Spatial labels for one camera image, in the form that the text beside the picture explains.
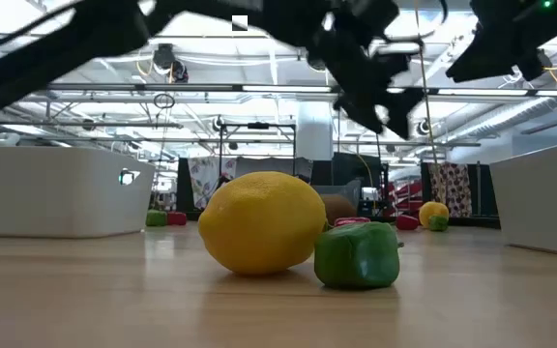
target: patterned fabric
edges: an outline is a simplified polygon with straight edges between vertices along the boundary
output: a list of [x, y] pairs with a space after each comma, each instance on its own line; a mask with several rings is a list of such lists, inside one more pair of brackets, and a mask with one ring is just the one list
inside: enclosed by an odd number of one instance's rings
[[[189, 168], [194, 207], [204, 209], [219, 186], [219, 159], [189, 159]], [[236, 176], [236, 159], [222, 159], [220, 172], [224, 178], [233, 180]]]
[[429, 166], [431, 197], [449, 207], [452, 218], [472, 216], [472, 193], [467, 164], [442, 163]]

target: lemon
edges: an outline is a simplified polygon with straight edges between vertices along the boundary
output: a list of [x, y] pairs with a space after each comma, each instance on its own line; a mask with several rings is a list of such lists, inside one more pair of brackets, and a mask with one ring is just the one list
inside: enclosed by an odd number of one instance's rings
[[325, 224], [324, 203], [307, 183], [255, 172], [219, 188], [198, 227], [208, 252], [225, 268], [262, 276], [306, 261]]
[[443, 217], [449, 218], [449, 208], [443, 203], [426, 202], [418, 213], [418, 219], [424, 228], [429, 228], [429, 218]]

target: green fruit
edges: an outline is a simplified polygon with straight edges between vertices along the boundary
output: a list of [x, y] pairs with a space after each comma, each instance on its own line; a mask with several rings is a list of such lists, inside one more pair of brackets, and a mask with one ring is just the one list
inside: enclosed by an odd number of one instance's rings
[[399, 272], [398, 240], [388, 223], [353, 223], [315, 242], [315, 274], [326, 286], [344, 289], [391, 286]]
[[147, 212], [145, 225], [148, 227], [166, 226], [166, 212], [151, 210]]
[[446, 217], [433, 216], [429, 218], [429, 230], [444, 232], [449, 228], [449, 220]]

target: white box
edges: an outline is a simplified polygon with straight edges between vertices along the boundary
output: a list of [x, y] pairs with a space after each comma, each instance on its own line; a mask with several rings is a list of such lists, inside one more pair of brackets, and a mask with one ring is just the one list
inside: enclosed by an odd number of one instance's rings
[[507, 243], [557, 253], [557, 146], [490, 168]]
[[[121, 185], [123, 169], [138, 172]], [[145, 226], [154, 166], [103, 150], [0, 147], [0, 236], [92, 238]]]

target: table surface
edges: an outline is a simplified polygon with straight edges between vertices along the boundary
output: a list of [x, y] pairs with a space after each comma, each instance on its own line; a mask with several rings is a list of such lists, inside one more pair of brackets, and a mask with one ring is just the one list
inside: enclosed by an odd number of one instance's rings
[[310, 262], [232, 275], [196, 225], [0, 239], [0, 347], [557, 348], [557, 255], [499, 231], [402, 233], [394, 287], [324, 288]]

